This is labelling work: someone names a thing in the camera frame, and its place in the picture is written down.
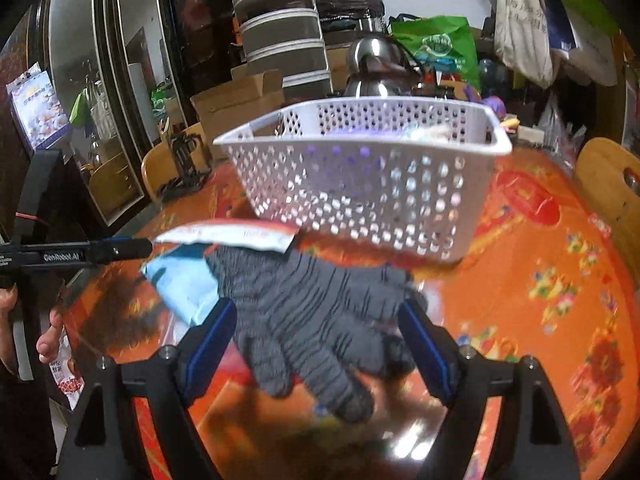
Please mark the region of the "person's left hand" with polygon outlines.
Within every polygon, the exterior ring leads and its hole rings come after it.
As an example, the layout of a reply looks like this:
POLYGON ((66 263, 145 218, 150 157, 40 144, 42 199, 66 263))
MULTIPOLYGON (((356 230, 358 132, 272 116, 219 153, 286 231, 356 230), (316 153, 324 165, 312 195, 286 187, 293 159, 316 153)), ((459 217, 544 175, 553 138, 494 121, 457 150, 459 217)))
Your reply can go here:
MULTIPOLYGON (((10 313, 17 303, 17 297, 16 286, 9 289, 1 289, 0 358, 4 367, 13 375, 18 373, 18 365, 10 313)), ((36 344, 38 359, 43 364, 49 364, 58 357, 58 348, 60 348, 60 337, 63 329, 63 315, 59 308, 53 308, 50 311, 49 323, 49 328, 40 335, 36 344)))

